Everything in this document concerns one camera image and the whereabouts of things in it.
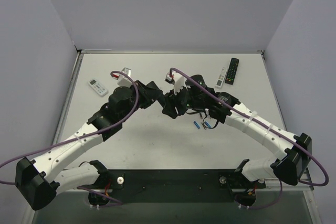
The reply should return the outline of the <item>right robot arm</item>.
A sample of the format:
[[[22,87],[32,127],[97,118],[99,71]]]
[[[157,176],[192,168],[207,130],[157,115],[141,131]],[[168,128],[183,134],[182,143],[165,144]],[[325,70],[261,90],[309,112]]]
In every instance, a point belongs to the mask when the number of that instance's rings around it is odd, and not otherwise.
[[[175,119],[187,110],[204,112],[217,123],[242,131],[272,153],[271,157],[242,161],[239,170],[247,180],[278,178],[288,185],[298,184],[310,162],[310,136],[274,126],[236,97],[209,88],[200,74],[186,80],[173,72],[167,74],[165,81],[174,88],[164,96],[163,114]]]

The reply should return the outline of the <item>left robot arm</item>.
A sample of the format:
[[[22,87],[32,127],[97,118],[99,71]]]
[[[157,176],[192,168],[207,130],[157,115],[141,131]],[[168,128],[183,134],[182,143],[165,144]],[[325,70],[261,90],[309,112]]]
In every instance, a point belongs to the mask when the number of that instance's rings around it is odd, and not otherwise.
[[[67,166],[121,130],[123,122],[137,109],[150,107],[162,95],[153,81],[143,84],[137,80],[129,87],[118,87],[73,136],[33,159],[23,157],[16,164],[14,184],[30,207],[40,210],[57,195],[78,186],[105,186],[109,172],[101,162],[90,161],[71,169]]]

